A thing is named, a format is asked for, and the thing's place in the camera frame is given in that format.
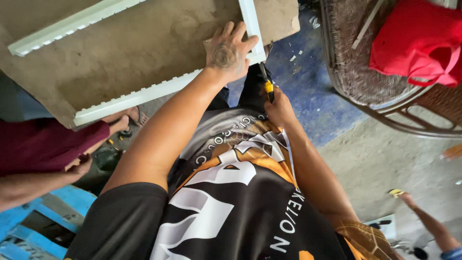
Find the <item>black pants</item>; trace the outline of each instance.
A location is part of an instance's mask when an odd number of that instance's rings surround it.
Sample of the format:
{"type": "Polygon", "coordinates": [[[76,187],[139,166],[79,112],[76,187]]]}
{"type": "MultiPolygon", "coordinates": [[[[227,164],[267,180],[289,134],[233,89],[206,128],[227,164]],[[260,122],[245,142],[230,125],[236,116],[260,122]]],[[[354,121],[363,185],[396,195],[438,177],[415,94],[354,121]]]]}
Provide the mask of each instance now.
{"type": "MultiPolygon", "coordinates": [[[[272,81],[271,73],[266,69],[266,67],[265,70],[268,79],[272,81]]],[[[262,97],[260,97],[259,93],[262,90],[265,83],[266,81],[263,78],[260,66],[258,64],[250,66],[249,71],[247,72],[247,78],[244,82],[244,89],[241,92],[241,97],[239,98],[237,106],[243,108],[250,108],[257,112],[264,113],[265,101],[262,97]]],[[[229,108],[229,95],[230,90],[226,87],[222,88],[220,92],[218,92],[218,94],[210,102],[210,105],[208,106],[206,111],[229,108]]]]}

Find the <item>blue painted floor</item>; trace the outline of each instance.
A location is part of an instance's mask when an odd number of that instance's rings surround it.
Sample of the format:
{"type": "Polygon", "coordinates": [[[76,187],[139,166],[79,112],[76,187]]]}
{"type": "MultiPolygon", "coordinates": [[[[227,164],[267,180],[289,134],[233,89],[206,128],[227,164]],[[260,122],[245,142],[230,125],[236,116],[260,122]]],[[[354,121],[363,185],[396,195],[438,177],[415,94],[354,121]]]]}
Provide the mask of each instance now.
{"type": "MultiPolygon", "coordinates": [[[[289,97],[306,134],[320,147],[367,116],[329,90],[321,28],[313,29],[308,22],[313,15],[309,9],[300,10],[301,30],[274,43],[266,66],[276,85],[289,97]]],[[[228,84],[230,107],[237,105],[243,84],[244,79],[228,84]]]]}

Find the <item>red cloth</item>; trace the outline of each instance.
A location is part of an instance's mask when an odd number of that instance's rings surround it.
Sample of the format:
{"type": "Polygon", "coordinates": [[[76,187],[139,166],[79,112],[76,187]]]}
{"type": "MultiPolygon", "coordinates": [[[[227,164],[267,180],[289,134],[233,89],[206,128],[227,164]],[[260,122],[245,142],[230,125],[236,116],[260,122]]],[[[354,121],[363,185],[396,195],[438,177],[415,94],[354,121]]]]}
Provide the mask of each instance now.
{"type": "Polygon", "coordinates": [[[372,43],[369,66],[408,82],[456,87],[462,81],[462,12],[427,0],[399,0],[372,43]],[[430,82],[411,79],[420,77],[430,82]]]}
{"type": "Polygon", "coordinates": [[[0,129],[0,176],[63,171],[72,160],[109,135],[109,125],[103,121],[74,132],[54,118],[19,123],[0,120],[0,129]]]}

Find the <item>tattooed hand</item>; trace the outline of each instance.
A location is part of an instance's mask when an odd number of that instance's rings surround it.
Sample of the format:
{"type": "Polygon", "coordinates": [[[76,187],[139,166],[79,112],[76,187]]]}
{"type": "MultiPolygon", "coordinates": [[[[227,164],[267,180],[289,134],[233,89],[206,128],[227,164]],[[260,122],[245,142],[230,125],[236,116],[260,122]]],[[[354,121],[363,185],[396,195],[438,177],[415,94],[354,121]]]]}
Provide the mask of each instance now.
{"type": "Polygon", "coordinates": [[[239,22],[234,28],[233,22],[228,22],[223,31],[218,29],[212,41],[206,46],[207,65],[222,74],[227,82],[238,80],[247,74],[250,60],[246,54],[257,44],[258,36],[254,35],[242,42],[246,25],[239,22]]]}

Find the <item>yellow utility knife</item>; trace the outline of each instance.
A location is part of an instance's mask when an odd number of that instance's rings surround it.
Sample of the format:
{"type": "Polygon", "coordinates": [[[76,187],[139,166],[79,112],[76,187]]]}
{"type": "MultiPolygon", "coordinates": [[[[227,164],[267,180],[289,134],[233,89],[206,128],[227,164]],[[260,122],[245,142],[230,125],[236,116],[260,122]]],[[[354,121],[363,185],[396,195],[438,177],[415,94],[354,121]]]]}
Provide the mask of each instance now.
{"type": "Polygon", "coordinates": [[[261,69],[261,73],[262,73],[264,79],[266,80],[265,90],[266,90],[266,93],[268,93],[268,100],[269,100],[270,103],[273,103],[273,101],[274,101],[274,86],[271,83],[271,81],[269,81],[268,76],[266,75],[265,65],[263,65],[263,63],[260,63],[260,69],[261,69]]]}

